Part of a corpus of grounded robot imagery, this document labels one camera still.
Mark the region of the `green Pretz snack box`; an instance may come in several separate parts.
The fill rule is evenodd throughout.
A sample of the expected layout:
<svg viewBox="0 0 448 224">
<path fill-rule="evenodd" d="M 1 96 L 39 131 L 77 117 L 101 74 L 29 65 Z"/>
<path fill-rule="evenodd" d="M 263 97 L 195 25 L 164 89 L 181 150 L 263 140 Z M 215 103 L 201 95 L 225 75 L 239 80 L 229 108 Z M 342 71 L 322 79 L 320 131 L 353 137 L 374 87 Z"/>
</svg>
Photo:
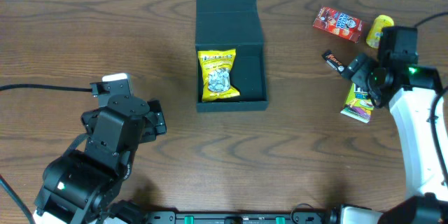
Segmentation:
<svg viewBox="0 0 448 224">
<path fill-rule="evenodd" d="M 352 83 L 340 113 L 363 123 L 369 123 L 373 110 L 374 106 L 368 93 L 359 85 Z"/>
</svg>

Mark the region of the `black gift box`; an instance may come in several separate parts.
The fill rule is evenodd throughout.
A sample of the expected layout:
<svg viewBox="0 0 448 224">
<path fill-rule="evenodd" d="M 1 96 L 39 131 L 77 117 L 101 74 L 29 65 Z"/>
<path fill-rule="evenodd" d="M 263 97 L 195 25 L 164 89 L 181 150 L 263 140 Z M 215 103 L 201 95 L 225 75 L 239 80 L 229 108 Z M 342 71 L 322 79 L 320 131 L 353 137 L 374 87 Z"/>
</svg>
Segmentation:
<svg viewBox="0 0 448 224">
<path fill-rule="evenodd" d="M 195 50 L 197 111 L 268 107 L 257 0 L 196 0 Z"/>
</svg>

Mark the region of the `yellow candy bag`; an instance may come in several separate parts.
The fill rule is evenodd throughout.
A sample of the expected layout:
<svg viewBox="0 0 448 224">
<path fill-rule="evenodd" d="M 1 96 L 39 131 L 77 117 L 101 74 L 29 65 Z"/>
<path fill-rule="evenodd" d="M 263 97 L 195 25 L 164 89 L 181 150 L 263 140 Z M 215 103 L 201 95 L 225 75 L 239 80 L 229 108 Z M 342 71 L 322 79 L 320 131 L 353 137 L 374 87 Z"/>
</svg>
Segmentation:
<svg viewBox="0 0 448 224">
<path fill-rule="evenodd" d="M 235 49 L 198 52 L 203 80 L 202 102 L 229 99 L 240 95 L 230 81 L 230 72 L 236 55 Z"/>
</svg>

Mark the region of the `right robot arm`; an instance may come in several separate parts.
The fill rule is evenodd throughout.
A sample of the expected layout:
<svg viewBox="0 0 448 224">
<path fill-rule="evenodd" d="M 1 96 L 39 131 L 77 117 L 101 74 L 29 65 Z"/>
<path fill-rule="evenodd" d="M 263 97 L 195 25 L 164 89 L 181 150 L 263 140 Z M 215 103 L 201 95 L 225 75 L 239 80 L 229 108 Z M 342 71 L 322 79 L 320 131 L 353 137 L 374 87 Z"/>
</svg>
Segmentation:
<svg viewBox="0 0 448 224">
<path fill-rule="evenodd" d="M 447 130 L 438 70 L 421 66 L 416 27 L 382 30 L 377 58 L 361 53 L 347 66 L 325 51 L 323 59 L 360 86 L 372 105 L 386 108 L 398 129 L 405 165 L 406 198 L 385 212 L 342 205 L 327 223 L 446 223 Z"/>
</svg>

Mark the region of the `yellow plastic canister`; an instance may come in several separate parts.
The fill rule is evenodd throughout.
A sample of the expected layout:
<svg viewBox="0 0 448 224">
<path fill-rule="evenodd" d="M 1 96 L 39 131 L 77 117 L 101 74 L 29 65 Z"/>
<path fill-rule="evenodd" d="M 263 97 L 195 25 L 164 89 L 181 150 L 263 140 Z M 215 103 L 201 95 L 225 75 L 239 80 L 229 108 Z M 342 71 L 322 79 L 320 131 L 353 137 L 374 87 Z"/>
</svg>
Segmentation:
<svg viewBox="0 0 448 224">
<path fill-rule="evenodd" d="M 382 37 L 382 29 L 385 27 L 392 27 L 394 21 L 387 15 L 379 15 L 374 19 L 370 31 L 366 37 L 366 43 L 371 47 L 378 49 L 379 42 Z"/>
</svg>

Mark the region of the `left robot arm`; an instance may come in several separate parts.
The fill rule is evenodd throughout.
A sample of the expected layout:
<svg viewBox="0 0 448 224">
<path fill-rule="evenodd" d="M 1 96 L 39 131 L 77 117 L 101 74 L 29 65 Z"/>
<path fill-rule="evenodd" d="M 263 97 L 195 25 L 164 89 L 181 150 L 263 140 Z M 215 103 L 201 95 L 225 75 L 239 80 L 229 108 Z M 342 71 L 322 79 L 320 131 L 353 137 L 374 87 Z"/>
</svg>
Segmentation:
<svg viewBox="0 0 448 224">
<path fill-rule="evenodd" d="M 139 145 L 167 131 L 160 102 L 134 96 L 128 74 L 90 86 L 98 107 L 81 115 L 85 132 L 45 168 L 34 201 L 36 223 L 103 223 L 132 173 Z"/>
</svg>

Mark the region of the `red Hello Panda box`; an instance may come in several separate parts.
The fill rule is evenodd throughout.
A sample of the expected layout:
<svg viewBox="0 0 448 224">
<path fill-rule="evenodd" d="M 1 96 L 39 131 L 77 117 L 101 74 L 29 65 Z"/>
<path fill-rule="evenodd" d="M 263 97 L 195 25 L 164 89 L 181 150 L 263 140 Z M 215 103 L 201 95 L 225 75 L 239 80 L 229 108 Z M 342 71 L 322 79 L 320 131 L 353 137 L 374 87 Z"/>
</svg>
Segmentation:
<svg viewBox="0 0 448 224">
<path fill-rule="evenodd" d="M 319 10 L 313 27 L 357 43 L 363 32 L 364 22 L 357 17 L 323 6 Z"/>
</svg>

